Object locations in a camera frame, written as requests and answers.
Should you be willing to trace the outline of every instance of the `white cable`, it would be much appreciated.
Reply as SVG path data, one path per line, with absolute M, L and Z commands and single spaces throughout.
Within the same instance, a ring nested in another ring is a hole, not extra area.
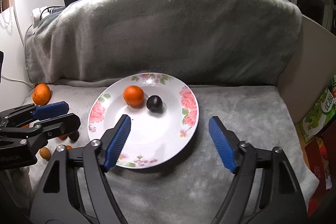
M 23 41 L 22 41 L 22 45 L 23 45 L 23 47 L 25 47 L 25 43 L 26 43 L 26 35 L 27 35 L 27 33 L 28 33 L 28 31 L 29 31 L 29 29 L 30 29 L 31 26 L 32 26 L 32 25 L 30 25 L 30 26 L 28 27 L 28 29 L 26 30 L 25 36 L 24 36 Z
M 14 80 L 14 79 L 10 79 L 10 78 L 7 78 L 7 77 L 5 77 L 5 76 L 3 76 L 3 75 L 1 75 L 1 77 L 4 78 L 4 79 L 6 79 L 6 80 L 8 80 L 8 81 L 24 83 L 24 84 L 26 84 L 27 86 L 29 86 L 30 88 L 32 88 L 32 89 L 34 88 L 34 84 L 32 84 L 32 83 L 28 83 L 28 82 L 26 82 L 26 81 L 22 81 L 22 80 Z

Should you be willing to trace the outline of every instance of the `dark plum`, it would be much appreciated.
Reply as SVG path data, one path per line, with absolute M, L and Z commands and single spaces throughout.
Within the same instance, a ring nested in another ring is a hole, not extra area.
M 161 112 L 162 111 L 162 99 L 157 95 L 152 95 L 147 99 L 146 107 L 151 112 Z

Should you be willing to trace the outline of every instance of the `fuzzy gray fabric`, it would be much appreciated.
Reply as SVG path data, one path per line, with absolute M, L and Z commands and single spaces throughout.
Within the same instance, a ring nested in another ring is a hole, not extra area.
M 68 102 L 70 112 L 82 122 L 76 143 L 69 139 L 50 140 L 53 152 L 60 144 L 73 147 L 89 142 L 87 118 L 95 99 L 105 88 L 77 88 L 50 85 L 50 103 Z M 199 123 L 188 145 L 168 162 L 143 170 L 114 167 L 106 174 L 112 192 L 130 224 L 211 223 L 231 185 L 233 175 L 225 169 L 208 131 L 208 121 L 219 116 L 227 129 L 256 148 L 283 147 L 308 202 L 319 181 L 303 161 L 294 125 L 285 103 L 274 86 L 196 87 L 191 86 L 199 103 Z M 31 96 L 25 103 L 31 103 Z M 39 155 L 30 167 L 36 190 L 47 165 Z M 86 211 L 94 215 L 86 188 L 84 172 L 79 183 Z M 253 211 L 261 172 L 257 172 L 246 214 Z
M 81 0 L 25 45 L 32 83 L 109 86 L 140 72 L 187 84 L 276 85 L 301 32 L 282 0 Z

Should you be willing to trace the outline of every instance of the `white plate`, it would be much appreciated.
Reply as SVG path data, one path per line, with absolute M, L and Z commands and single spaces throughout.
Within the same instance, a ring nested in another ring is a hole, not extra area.
M 137 85 L 144 91 L 142 108 L 133 108 L 123 98 L 124 89 Z M 158 95 L 162 114 L 152 113 L 146 100 Z M 199 118 L 197 99 L 181 80 L 160 73 L 131 75 L 108 87 L 93 104 L 88 118 L 90 140 L 100 139 L 121 115 L 131 118 L 131 132 L 117 165 L 140 169 L 159 165 L 179 153 L 193 136 Z

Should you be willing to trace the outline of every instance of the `small orange fruit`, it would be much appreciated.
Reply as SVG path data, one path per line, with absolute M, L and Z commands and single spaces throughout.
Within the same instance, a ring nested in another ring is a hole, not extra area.
M 58 138 L 64 141 L 67 138 L 67 136 L 68 136 L 67 134 L 64 134 L 64 135 L 58 136 Z
M 36 105 L 46 105 L 51 98 L 50 88 L 46 84 L 39 84 L 34 88 L 33 101 Z
M 40 149 L 39 152 L 40 152 L 40 156 L 41 156 L 43 159 L 45 159 L 45 160 L 50 160 L 50 158 L 51 158 L 51 152 L 50 152 L 50 150 L 49 150 L 48 148 L 43 147 L 43 148 Z
M 125 102 L 131 106 L 138 106 L 143 102 L 143 90 L 137 85 L 129 85 L 125 88 L 123 96 Z

